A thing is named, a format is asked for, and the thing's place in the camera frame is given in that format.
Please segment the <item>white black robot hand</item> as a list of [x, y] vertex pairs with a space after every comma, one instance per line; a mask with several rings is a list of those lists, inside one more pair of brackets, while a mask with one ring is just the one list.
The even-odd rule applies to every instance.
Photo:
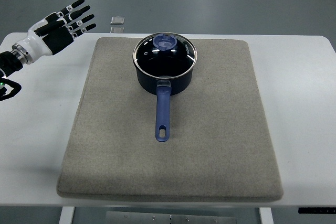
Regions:
[[83, 6], [85, 0], [77, 0], [53, 12], [29, 28], [27, 36], [12, 46], [12, 51], [21, 64], [31, 64], [42, 56], [55, 55], [75, 39], [96, 27], [96, 24], [84, 26], [94, 18], [93, 14], [83, 15], [90, 6]]

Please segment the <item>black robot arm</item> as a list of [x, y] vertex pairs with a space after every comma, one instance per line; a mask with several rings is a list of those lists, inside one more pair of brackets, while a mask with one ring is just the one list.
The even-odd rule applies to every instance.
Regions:
[[1, 52], [1, 78], [7, 78], [20, 71], [24, 63], [26, 59], [16, 50]]

